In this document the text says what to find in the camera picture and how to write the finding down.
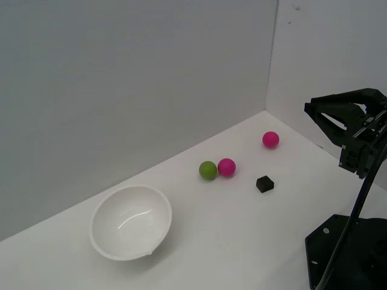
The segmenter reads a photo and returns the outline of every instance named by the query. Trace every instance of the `green ball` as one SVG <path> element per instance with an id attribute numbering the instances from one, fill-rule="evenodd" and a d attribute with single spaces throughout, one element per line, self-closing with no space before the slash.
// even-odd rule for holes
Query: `green ball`
<path id="1" fill-rule="evenodd" d="M 218 170 L 216 169 L 216 165 L 214 162 L 205 161 L 200 164 L 199 174 L 201 177 L 206 179 L 214 179 Z"/>

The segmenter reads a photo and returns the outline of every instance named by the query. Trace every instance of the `ball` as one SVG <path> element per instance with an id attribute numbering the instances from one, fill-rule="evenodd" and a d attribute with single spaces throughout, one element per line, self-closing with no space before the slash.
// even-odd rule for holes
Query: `ball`
<path id="1" fill-rule="evenodd" d="M 218 164 L 218 171 L 220 175 L 230 177 L 235 173 L 235 162 L 229 158 L 222 159 Z"/>
<path id="2" fill-rule="evenodd" d="M 279 143 L 279 136 L 276 132 L 266 132 L 262 142 L 267 148 L 275 148 Z"/>
<path id="3" fill-rule="evenodd" d="M 199 167 L 199 174 L 204 179 L 214 179 L 217 173 L 216 165 L 214 162 L 211 161 L 205 161 L 202 164 L 200 164 Z"/>

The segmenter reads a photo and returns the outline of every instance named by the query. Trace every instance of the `small black block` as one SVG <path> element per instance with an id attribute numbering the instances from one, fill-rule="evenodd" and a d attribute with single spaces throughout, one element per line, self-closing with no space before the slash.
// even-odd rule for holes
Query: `small black block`
<path id="1" fill-rule="evenodd" d="M 274 182 L 266 175 L 256 180 L 256 186 L 261 193 L 274 188 Z"/>

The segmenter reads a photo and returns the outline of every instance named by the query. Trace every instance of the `white bowl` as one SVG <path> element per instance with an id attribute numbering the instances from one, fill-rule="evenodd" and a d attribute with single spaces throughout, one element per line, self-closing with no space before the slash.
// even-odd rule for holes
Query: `white bowl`
<path id="1" fill-rule="evenodd" d="M 89 226 L 93 247 L 118 261 L 152 254 L 167 235 L 172 210 L 165 195 L 150 186 L 132 185 L 109 195 Z"/>

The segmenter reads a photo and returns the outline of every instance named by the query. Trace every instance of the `bowl rim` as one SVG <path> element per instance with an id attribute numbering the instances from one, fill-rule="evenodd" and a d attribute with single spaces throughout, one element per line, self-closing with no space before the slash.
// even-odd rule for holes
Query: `bowl rim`
<path id="1" fill-rule="evenodd" d="M 144 187 L 146 189 L 150 189 L 150 190 L 153 190 L 154 192 L 158 193 L 161 198 L 164 200 L 164 203 L 166 204 L 167 206 L 167 210 L 168 210 L 168 223 L 167 223 L 167 227 L 164 229 L 164 233 L 161 235 L 161 237 L 159 238 L 159 240 L 157 241 L 157 243 L 154 245 L 153 249 L 149 249 L 148 251 L 146 252 L 142 252 L 142 253 L 136 253 L 136 254 L 133 254 L 133 255 L 130 255 L 130 256 L 125 256 L 125 257 L 119 257 L 119 256 L 115 256 L 115 255 L 111 255 L 111 254 L 108 254 L 106 251 L 104 251 L 103 249 L 101 249 L 101 247 L 98 246 L 96 240 L 94 239 L 94 235 L 93 235 L 93 225 L 94 225 L 94 220 L 95 220 L 95 217 L 96 217 L 96 214 L 98 212 L 98 210 L 100 209 L 100 207 L 110 198 L 112 197 L 114 194 L 120 192 L 121 190 L 124 190 L 124 189 L 130 189 L 130 188 L 134 188 L 134 187 Z M 172 208 L 171 208 L 171 203 L 169 202 L 168 198 L 165 196 L 165 194 L 155 188 L 155 187 L 152 187 L 152 186 L 149 186 L 149 185 L 145 185 L 145 184 L 132 184 L 132 185 L 125 185 L 125 186 L 122 186 L 122 187 L 118 187 L 118 188 L 115 188 L 114 191 L 110 194 L 108 194 L 107 196 L 105 196 L 98 204 L 98 206 L 94 209 L 94 212 L 91 216 L 91 220 L 90 220 L 90 223 L 89 223 L 89 239 L 90 239 L 90 242 L 91 244 L 93 245 L 94 249 L 96 249 L 96 251 L 101 254 L 102 256 L 108 258 L 108 259 L 111 259 L 111 260 L 116 260 L 116 261 L 129 261 L 129 260 L 134 260 L 134 259 L 138 259 L 138 258 L 141 258 L 141 257 L 144 257 L 144 256 L 147 256 L 147 255 L 150 255 L 153 253 L 153 251 L 159 246 L 159 244 L 161 244 L 161 242 L 164 240 L 165 236 L 167 235 L 168 231 L 169 231 L 169 228 L 171 227 L 171 222 L 172 222 Z"/>

